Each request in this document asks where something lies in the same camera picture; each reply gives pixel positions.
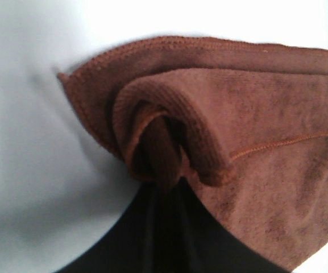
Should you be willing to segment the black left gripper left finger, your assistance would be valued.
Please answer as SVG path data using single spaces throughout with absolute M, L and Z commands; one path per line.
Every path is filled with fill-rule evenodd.
M 157 188 L 140 187 L 115 225 L 58 272 L 154 272 Z

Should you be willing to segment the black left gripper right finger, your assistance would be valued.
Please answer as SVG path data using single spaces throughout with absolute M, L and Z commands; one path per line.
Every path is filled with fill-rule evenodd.
M 160 198 L 157 208 L 157 267 L 161 272 L 286 271 L 222 227 L 184 177 Z

